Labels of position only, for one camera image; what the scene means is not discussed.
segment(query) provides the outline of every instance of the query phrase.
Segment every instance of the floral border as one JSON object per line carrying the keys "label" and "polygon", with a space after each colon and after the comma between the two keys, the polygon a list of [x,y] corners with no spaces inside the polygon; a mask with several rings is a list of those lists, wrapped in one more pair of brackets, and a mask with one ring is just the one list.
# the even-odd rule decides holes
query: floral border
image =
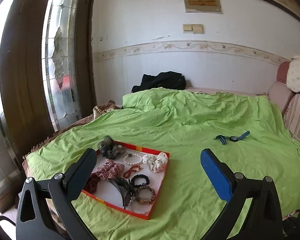
{"label": "floral border", "polygon": [[157,41],[143,43],[132,46],[126,46],[118,49],[112,49],[105,52],[95,53],[94,59],[96,61],[101,61],[116,57],[169,51],[222,53],[254,58],[274,65],[280,65],[284,61],[290,61],[284,57],[263,50],[254,49],[238,44],[216,41]]}

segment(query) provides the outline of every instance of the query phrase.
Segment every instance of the black hair tie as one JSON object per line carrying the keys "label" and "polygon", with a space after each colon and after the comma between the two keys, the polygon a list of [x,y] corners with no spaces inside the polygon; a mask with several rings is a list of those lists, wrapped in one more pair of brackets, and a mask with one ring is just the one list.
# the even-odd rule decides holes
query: black hair tie
{"label": "black hair tie", "polygon": [[[135,185],[134,184],[134,181],[137,179],[137,178],[143,178],[146,180],[146,182],[142,183],[142,184],[138,184],[138,185]],[[148,178],[148,176],[144,175],[144,174],[137,174],[135,176],[132,177],[131,179],[131,186],[132,187],[141,187],[141,186],[146,186],[146,185],[149,185],[150,184],[150,180]]]}

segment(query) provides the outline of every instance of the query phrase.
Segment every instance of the wooden door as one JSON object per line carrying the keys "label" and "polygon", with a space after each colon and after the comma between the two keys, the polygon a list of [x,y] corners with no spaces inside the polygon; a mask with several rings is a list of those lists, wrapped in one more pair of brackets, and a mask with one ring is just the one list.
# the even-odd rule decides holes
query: wooden door
{"label": "wooden door", "polygon": [[[42,34],[48,1],[14,0],[2,35],[0,48],[2,105],[19,157],[27,154],[34,145],[44,141],[54,132],[50,118],[51,106],[47,105],[46,88],[43,85],[44,73],[42,75]],[[76,81],[77,105],[82,117],[91,114],[95,105],[90,64],[91,1],[76,1],[75,22],[72,29],[74,55],[69,60],[75,66],[73,74]],[[58,70],[50,72],[50,77],[55,74],[55,79],[60,78],[57,72]],[[62,86],[65,82],[59,80],[59,86],[60,83],[62,83],[60,88],[64,88]]]}

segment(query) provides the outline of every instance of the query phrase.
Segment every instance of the green duvet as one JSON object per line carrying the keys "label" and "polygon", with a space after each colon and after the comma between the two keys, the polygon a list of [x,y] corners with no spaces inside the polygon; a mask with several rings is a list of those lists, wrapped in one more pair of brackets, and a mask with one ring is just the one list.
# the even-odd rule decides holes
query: green duvet
{"label": "green duvet", "polygon": [[[75,127],[27,157],[36,180],[64,172],[108,134],[117,141],[169,152],[170,160],[150,220],[126,215],[81,193],[73,205],[99,239],[200,239],[220,214],[218,198],[200,165],[210,148],[233,172],[247,178],[274,179],[282,215],[300,207],[300,145],[284,128],[279,108],[264,96],[193,94],[151,89],[123,97],[125,109],[113,110]],[[222,145],[216,135],[240,136]],[[238,232],[248,205],[231,235]]]}

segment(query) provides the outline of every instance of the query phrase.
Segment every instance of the peeling paint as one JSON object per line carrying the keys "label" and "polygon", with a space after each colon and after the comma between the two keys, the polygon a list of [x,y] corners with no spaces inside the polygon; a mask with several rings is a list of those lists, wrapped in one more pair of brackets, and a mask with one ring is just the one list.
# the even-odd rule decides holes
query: peeling paint
{"label": "peeling paint", "polygon": [[159,38],[153,39],[153,41],[160,40],[160,39],[163,39],[163,38],[165,38],[165,37],[159,37]]}

